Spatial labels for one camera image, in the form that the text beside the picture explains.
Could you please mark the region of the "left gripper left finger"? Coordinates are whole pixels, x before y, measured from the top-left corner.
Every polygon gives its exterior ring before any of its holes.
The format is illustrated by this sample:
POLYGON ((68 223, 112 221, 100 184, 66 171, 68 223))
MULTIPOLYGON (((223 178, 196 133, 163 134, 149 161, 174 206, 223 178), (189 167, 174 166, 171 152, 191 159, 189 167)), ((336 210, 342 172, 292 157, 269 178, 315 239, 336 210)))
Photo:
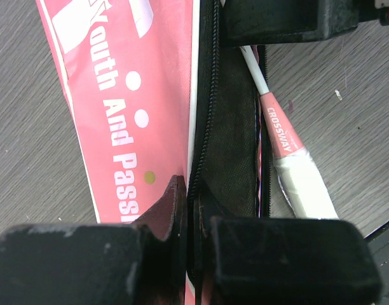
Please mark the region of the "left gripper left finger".
POLYGON ((141 231, 142 263, 135 304, 184 304, 187 203, 184 177, 171 177, 161 198, 133 222, 141 231))

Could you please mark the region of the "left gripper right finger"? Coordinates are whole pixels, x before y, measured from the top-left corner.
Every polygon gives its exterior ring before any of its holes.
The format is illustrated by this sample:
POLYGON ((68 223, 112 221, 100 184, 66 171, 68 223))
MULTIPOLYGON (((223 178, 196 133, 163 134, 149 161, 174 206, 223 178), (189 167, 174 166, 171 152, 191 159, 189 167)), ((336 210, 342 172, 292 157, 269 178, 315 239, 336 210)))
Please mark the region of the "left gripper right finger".
POLYGON ((193 199, 191 277, 196 304, 242 303, 242 218, 201 183, 193 199))

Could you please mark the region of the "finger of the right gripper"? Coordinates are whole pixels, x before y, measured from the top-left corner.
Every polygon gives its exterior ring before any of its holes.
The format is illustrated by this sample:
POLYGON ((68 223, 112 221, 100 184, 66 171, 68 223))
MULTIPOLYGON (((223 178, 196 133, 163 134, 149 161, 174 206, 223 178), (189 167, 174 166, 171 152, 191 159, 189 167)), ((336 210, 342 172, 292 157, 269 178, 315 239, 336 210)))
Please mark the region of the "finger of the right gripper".
POLYGON ((325 41, 354 31, 359 2, 352 0, 239 0, 222 8, 224 46, 325 41))

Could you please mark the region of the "pink racket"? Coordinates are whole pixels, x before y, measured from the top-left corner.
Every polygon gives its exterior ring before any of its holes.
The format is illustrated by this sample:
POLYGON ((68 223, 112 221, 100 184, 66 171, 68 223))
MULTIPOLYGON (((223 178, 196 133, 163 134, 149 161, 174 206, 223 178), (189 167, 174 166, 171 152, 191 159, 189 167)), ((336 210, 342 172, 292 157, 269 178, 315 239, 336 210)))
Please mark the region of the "pink racket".
POLYGON ((270 90, 257 48, 238 43, 259 94, 271 142, 278 184, 294 215, 301 219, 338 219, 327 186, 280 103, 270 90))

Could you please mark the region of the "pink racket bag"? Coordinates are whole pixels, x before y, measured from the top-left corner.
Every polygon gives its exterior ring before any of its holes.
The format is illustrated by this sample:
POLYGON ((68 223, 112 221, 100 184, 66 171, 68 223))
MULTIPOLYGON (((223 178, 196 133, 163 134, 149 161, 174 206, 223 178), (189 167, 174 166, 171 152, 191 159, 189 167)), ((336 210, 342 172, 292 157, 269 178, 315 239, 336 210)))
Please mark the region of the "pink racket bag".
POLYGON ((236 217, 262 217, 261 113, 238 48, 223 48, 219 1, 38 1, 75 126, 106 251, 121 286, 106 304, 135 304, 142 263, 133 224, 172 176, 186 185, 184 304, 191 277, 193 199, 201 183, 236 217))

